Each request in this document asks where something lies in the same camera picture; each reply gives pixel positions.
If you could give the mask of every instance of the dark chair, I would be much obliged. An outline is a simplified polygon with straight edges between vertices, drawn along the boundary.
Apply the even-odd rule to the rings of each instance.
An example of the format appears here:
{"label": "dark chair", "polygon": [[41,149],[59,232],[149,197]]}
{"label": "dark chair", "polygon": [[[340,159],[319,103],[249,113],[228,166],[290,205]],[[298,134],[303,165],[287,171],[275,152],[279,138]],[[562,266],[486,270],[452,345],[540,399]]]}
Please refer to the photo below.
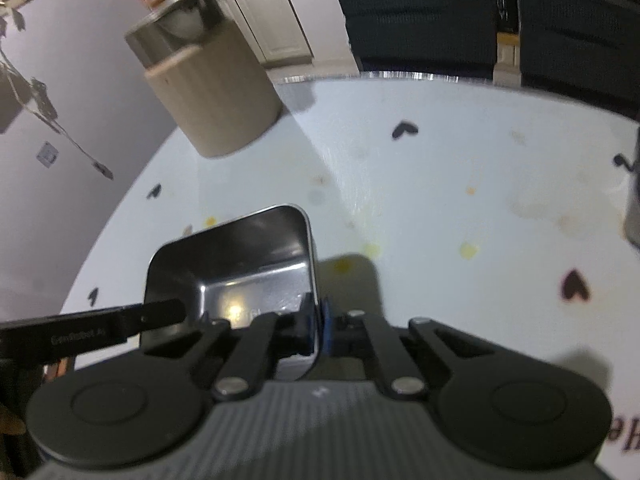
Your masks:
{"label": "dark chair", "polygon": [[492,78],[496,0],[339,0],[361,70]]}
{"label": "dark chair", "polygon": [[636,118],[640,6],[627,0],[520,0],[523,86]]}

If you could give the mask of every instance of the square metal bowl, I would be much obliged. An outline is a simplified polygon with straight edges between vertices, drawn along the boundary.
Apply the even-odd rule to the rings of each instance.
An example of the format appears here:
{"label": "square metal bowl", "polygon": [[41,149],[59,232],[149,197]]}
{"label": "square metal bowl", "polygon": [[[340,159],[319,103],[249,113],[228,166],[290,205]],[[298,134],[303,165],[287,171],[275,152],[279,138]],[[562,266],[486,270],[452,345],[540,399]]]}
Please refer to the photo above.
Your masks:
{"label": "square metal bowl", "polygon": [[[294,205],[263,209],[158,249],[149,264],[144,301],[178,298],[187,307],[187,319],[143,333],[141,346],[187,332],[205,313],[239,328],[265,312],[295,312],[309,292],[318,304],[306,213]],[[298,378],[314,359],[282,359],[276,376]]]}

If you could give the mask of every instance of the round table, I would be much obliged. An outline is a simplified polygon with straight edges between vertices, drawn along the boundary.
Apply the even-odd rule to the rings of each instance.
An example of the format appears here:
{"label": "round table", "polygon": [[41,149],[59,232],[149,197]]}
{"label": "round table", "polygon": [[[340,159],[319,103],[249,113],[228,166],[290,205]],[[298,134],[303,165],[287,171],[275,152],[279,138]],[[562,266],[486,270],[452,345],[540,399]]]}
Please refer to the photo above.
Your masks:
{"label": "round table", "polygon": [[[590,377],[620,429],[599,463],[638,480],[640,260],[622,230],[630,177],[612,164],[617,153],[633,159],[638,124],[455,78],[277,89],[288,112],[237,153],[204,159],[172,133],[102,231],[62,312],[90,309],[96,287],[94,308],[139,302],[164,243],[295,203],[311,221],[321,294],[345,310],[382,310],[396,325],[429,316]],[[561,296],[574,269],[586,301]]]}

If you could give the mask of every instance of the beige canister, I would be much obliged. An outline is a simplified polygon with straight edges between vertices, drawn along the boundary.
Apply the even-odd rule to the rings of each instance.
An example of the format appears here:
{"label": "beige canister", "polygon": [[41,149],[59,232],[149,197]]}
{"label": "beige canister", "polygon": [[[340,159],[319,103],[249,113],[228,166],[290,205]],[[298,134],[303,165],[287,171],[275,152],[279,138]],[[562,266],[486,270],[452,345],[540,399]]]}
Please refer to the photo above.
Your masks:
{"label": "beige canister", "polygon": [[200,155],[232,153],[277,120],[282,104],[271,81],[215,0],[168,0],[126,40]]}

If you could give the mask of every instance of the metallic lid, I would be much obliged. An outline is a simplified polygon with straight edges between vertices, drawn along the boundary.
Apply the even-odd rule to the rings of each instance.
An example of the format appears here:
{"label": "metallic lid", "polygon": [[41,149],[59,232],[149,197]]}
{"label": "metallic lid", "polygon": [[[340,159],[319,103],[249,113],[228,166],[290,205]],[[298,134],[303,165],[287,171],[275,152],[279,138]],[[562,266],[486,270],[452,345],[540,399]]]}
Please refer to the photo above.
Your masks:
{"label": "metallic lid", "polygon": [[223,16],[216,0],[167,0],[125,34],[145,68],[182,47],[202,44]]}

